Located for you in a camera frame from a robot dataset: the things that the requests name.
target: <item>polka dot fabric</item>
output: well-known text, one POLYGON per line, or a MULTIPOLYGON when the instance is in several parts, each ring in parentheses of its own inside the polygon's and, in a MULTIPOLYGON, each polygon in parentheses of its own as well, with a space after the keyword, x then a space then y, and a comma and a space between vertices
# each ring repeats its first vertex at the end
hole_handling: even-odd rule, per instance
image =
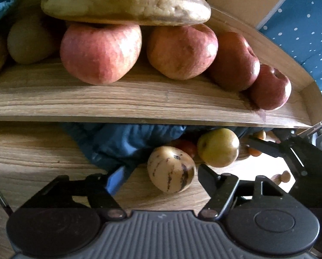
POLYGON ((286 0, 260 32, 302 65, 322 91, 322 0, 286 0))

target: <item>screw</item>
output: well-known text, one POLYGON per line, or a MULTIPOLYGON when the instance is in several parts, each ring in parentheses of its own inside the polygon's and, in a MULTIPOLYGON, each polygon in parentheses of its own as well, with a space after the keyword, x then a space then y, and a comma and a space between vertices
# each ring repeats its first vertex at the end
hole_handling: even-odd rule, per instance
POLYGON ((216 218, 219 215, 219 213, 214 209, 208 208, 208 209, 203 209, 201 211, 201 215, 203 218, 216 218))
POLYGON ((120 219, 124 217, 125 213, 121 209, 111 209, 107 215, 112 219, 120 219))

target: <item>ribbed gray plate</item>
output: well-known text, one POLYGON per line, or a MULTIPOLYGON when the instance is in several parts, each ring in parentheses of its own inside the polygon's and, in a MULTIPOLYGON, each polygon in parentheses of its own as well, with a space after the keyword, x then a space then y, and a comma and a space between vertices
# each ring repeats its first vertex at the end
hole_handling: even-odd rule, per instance
MULTIPOLYGON (((219 224, 191 211, 133 211, 110 222, 86 248, 62 259, 260 259, 231 242, 219 224)), ((308 253, 289 257, 314 258, 308 253)), ((12 259, 31 259, 16 254, 12 259)))

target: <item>wooden shelf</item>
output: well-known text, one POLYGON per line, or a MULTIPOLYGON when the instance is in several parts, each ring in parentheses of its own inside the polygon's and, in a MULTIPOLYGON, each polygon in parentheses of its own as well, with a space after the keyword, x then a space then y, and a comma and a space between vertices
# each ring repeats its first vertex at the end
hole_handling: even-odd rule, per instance
POLYGON ((255 29, 215 9, 207 25, 216 33, 242 33, 262 63, 290 78, 292 94, 282 108, 255 111, 240 94, 221 90, 203 74, 186 81, 169 79, 142 52, 131 71, 104 86, 70 76, 59 59, 8 67, 0 74, 0 120, 303 128, 322 121, 322 94, 290 56, 255 29))

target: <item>bread loaf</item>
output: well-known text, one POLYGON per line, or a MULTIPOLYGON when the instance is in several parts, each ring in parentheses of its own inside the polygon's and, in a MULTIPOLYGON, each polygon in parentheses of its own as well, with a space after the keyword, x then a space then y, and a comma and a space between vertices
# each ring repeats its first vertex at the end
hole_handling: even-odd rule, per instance
POLYGON ((205 0, 41 0, 41 8, 58 19, 110 24, 192 25, 211 14, 205 0))

